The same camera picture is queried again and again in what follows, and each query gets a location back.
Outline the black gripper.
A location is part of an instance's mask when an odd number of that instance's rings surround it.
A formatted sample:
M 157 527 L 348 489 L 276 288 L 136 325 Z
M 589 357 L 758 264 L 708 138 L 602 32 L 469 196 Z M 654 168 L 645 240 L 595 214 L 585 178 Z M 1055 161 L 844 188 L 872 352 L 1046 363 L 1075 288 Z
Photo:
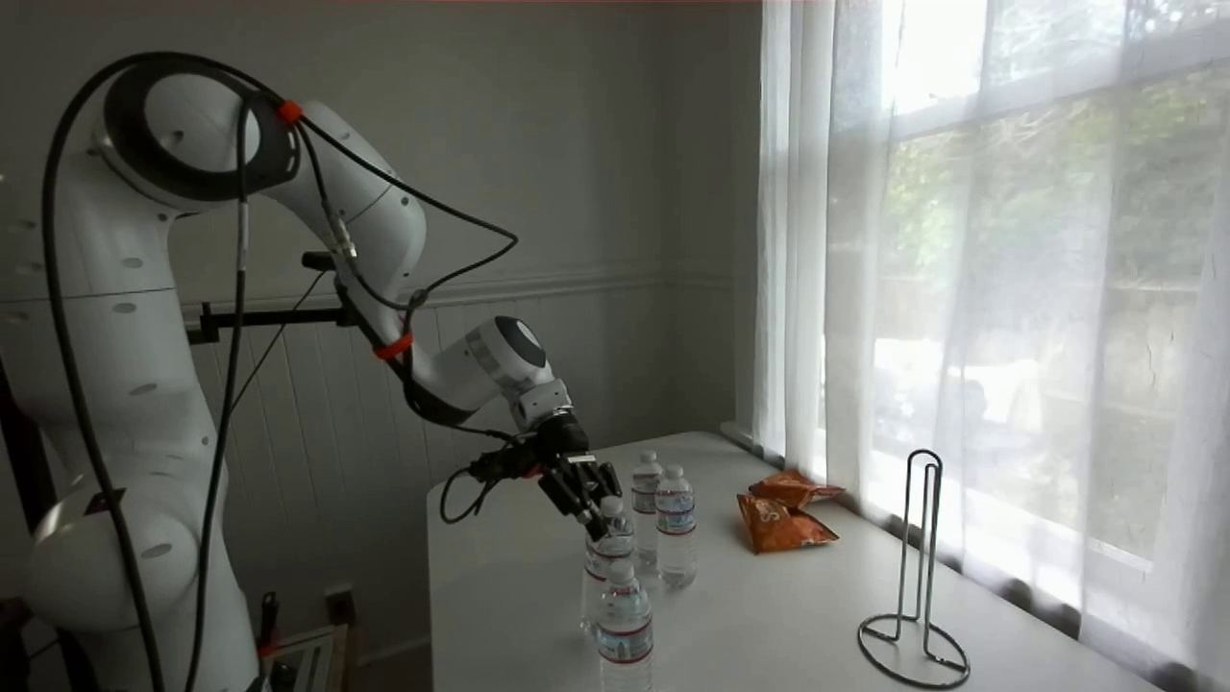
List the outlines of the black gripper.
M 589 433 L 572 416 L 546 420 L 521 442 L 521 474 L 537 479 L 552 506 L 572 516 L 589 538 L 608 534 L 602 497 L 622 497 L 612 461 L 589 455 Z

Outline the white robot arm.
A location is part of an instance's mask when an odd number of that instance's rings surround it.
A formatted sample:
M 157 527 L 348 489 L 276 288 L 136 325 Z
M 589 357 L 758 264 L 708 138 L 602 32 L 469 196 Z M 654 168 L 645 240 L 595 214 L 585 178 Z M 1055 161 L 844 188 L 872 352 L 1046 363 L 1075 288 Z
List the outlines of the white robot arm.
M 82 639 L 102 692 L 264 692 L 219 506 L 232 410 L 203 401 L 169 232 L 206 208 L 285 204 L 326 254 L 341 319 L 415 416 L 515 425 L 469 461 L 531 478 L 592 538 L 615 478 L 589 457 L 537 340 L 496 314 L 447 349 L 415 342 L 435 201 L 332 109 L 197 55 L 132 55 L 82 83 L 41 168 L 38 228 L 2 254 L 2 365 L 20 410 L 74 474 L 21 565 L 34 616 Z

